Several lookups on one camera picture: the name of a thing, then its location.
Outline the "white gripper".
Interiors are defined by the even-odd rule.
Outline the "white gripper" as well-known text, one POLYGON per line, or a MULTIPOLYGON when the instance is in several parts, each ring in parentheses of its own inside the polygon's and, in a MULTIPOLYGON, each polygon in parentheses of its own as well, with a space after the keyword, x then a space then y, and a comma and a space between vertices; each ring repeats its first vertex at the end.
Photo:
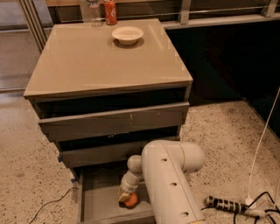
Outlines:
POLYGON ((129 193, 133 193, 139 186, 142 176, 130 176, 125 174, 122 177, 121 186, 118 189, 118 201, 124 202, 130 198, 129 193))

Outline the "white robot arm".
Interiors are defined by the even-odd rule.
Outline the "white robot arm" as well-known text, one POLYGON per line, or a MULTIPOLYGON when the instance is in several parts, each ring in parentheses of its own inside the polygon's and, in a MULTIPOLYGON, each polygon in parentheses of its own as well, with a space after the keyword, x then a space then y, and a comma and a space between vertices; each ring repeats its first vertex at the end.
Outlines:
POLYGON ((204 152, 195 143, 151 141, 140 155, 129 158, 118 201, 134 205, 135 191, 143 181, 157 224, 207 224, 185 177, 204 163, 204 152))

